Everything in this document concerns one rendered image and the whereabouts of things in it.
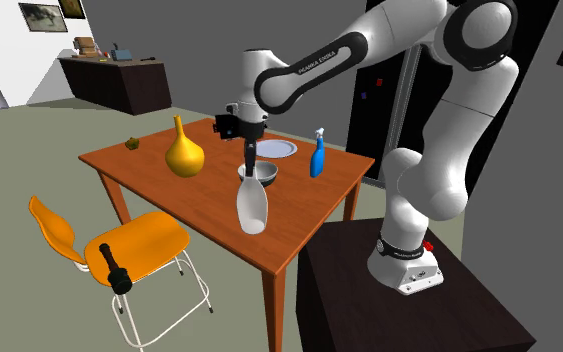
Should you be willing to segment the white plate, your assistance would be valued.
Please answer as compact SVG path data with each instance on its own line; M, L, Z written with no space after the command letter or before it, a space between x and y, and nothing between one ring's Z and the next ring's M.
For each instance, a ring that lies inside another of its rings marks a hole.
M297 150L297 145L287 140L262 140L257 143L256 155L262 158L278 159L289 157Z

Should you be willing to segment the grey bowl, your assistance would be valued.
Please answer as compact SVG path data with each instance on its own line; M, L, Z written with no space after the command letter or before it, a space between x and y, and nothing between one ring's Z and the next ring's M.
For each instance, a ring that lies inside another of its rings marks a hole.
M263 187L271 185L277 176L278 167L268 161L257 160L253 168L253 177L256 178Z

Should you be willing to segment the yellow long-necked vase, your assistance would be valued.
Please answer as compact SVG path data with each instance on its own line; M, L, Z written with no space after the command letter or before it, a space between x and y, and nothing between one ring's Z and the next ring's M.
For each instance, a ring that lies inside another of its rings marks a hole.
M203 149L184 133L180 115L173 117L176 138L165 153L165 162L177 176L189 178L197 175L204 166Z

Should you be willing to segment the blue spray bottle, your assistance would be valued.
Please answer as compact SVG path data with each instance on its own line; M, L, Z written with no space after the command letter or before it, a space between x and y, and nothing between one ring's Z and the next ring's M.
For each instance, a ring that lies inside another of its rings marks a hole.
M324 129L319 128L315 131L316 147L310 160L310 176L312 178L318 177L324 169L325 160L325 147L324 147Z

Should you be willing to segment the orange wooden table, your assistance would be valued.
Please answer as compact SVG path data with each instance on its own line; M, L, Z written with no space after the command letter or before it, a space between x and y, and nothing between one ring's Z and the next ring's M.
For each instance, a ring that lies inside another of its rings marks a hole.
M344 220L353 218L362 177L374 161L328 148L323 173L312 178L309 162L315 147L297 141L293 155L274 162L278 174L266 189L265 230L247 235L236 211L243 143L220 139L212 131L213 123L206 118L184 127L186 136L205 153L202 170L191 178L174 175L165 163L176 137L173 129L141 137L133 151L116 144L79 158L98 172L121 223L130 220L122 195L128 189L259 269L269 351L282 352L286 268L337 206L344 207Z

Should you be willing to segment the white tall vase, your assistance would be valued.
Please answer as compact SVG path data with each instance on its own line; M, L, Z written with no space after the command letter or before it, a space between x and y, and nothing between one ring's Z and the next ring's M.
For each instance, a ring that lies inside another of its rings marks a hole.
M268 200L259 180L245 176L237 192L236 209L244 233L256 235L264 231L268 217Z

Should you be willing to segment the black fridge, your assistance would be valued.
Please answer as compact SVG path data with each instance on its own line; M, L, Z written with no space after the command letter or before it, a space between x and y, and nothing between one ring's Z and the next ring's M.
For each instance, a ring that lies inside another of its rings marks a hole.
M559 0L513 2L518 9L518 23L509 57L517 63L519 75L470 155L466 170L468 192L474 190ZM381 161L392 149L423 151L422 129L451 76L452 68L435 61L425 46L413 59L401 52L356 72L346 150L375 160L367 178L376 183L383 181Z

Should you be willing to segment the dark sideboard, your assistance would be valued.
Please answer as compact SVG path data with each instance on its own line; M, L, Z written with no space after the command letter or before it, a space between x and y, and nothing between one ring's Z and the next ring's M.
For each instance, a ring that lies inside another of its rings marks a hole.
M130 115L172 105L163 62L133 59L118 48L103 53L91 37L76 37L74 48L76 54L59 62L76 98Z

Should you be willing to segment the orange chair with white legs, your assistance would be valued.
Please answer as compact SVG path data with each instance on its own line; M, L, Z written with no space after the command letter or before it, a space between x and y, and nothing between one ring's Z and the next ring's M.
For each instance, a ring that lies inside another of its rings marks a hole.
M205 305L210 312L214 311L210 302L209 286L199 275L187 253L190 235L169 214L161 211L143 214L98 235L85 246L83 253L79 253L74 249L75 233L63 217L45 206L37 196L30 198L28 210L48 245L59 255L70 260L79 271L90 274L103 286L111 288L107 279L108 265L99 251L99 245L102 243L110 246L116 263L127 270L133 286L171 265L175 265L180 274L183 274L185 269L192 272L202 293L202 299L148 342L141 340L131 312L128 300L131 290L124 295L116 295L113 292L110 307L119 330L125 342L139 352L145 352L146 347L159 341L199 307Z

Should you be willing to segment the black bottle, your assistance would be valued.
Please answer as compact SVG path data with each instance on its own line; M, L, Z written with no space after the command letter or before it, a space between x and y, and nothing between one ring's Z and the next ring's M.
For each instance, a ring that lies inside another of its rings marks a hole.
M113 292L116 295L124 295L128 293L133 286L133 282L130 279L127 270L116 263L110 246L107 243L100 244L99 251L108 265L109 273L107 279Z

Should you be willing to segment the dark robot stand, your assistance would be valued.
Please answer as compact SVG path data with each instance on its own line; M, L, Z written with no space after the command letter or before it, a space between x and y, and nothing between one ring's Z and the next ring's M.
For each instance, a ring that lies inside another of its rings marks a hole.
M323 224L300 251L303 352L528 352L535 338L433 234L445 277L404 296L367 268L380 220Z

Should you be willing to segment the dark green wall picture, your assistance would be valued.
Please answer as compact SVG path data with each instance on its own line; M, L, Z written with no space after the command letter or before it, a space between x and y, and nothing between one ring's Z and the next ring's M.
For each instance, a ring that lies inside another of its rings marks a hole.
M65 19L85 19L81 0L58 0Z

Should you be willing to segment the grey wall picture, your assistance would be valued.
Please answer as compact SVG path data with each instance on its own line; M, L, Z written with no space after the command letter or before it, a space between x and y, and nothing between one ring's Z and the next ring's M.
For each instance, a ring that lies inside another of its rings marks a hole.
M66 33L68 28L57 5L19 3L30 32Z

